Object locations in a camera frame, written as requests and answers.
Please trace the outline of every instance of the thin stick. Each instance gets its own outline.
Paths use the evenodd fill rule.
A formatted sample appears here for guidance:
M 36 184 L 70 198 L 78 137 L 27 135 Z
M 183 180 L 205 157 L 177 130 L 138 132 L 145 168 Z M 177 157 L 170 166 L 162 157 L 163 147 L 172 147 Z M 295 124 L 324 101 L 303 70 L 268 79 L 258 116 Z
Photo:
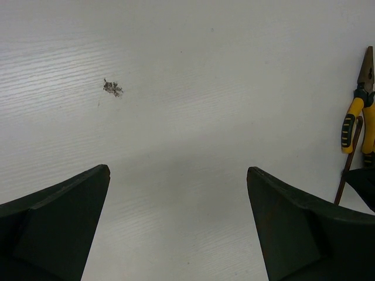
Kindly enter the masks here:
M 350 170 L 350 165 L 352 164 L 354 153 L 356 152 L 356 147 L 359 139 L 359 135 L 361 134 L 361 129 L 363 125 L 363 118 L 361 116 L 357 117 L 357 127 L 356 131 L 354 132 L 354 137 L 353 137 L 353 152 L 347 156 L 346 163 L 344 170 L 342 171 L 341 174 L 341 179 L 340 179 L 340 184 L 339 188 L 336 193 L 336 198 L 334 204 L 338 205 L 341 200 L 342 193 L 344 191 L 344 186 L 345 186 L 345 180 L 344 180 L 344 174 Z

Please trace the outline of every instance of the dark stain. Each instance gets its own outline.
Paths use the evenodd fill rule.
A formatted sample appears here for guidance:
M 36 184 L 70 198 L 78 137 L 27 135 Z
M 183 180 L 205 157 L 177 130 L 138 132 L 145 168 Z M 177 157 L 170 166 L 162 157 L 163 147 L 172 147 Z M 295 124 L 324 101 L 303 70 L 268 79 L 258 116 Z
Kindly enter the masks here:
M 116 82 L 107 82 L 106 79 L 104 79 L 103 90 L 114 95 L 117 98 L 122 96 L 123 94 L 122 88 Z

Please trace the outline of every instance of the white tabletop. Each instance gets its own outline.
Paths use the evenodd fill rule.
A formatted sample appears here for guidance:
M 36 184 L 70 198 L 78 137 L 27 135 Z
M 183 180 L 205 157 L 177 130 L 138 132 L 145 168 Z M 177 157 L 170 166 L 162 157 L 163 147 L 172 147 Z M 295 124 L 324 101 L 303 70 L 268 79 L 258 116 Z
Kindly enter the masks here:
M 83 280 L 267 280 L 247 168 L 333 201 L 374 12 L 371 0 L 3 0 L 0 203 L 105 163 Z M 350 187 L 342 205 L 371 213 Z

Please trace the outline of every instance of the pliers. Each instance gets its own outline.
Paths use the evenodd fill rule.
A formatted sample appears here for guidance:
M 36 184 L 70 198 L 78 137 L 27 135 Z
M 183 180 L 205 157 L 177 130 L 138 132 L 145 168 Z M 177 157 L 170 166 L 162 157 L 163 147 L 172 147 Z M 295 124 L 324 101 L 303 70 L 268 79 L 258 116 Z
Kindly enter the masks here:
M 362 144 L 364 165 L 375 166 L 375 104 L 374 104 L 374 58 L 373 47 L 367 48 L 358 76 L 354 99 L 347 111 L 341 131 L 341 148 L 343 153 L 353 152 L 352 133 L 356 118 L 363 111 L 365 132 Z

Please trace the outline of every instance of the wood grain surface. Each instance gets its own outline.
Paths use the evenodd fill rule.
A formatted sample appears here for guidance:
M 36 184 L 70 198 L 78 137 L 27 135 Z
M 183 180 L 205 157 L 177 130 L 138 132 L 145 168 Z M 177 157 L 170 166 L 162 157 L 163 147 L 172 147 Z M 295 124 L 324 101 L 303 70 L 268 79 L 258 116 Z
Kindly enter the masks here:
M 0 203 L 105 163 L 83 280 L 267 280 L 247 168 L 333 201 L 374 12 L 371 0 L 2 0 Z M 342 205 L 369 212 L 348 187 Z

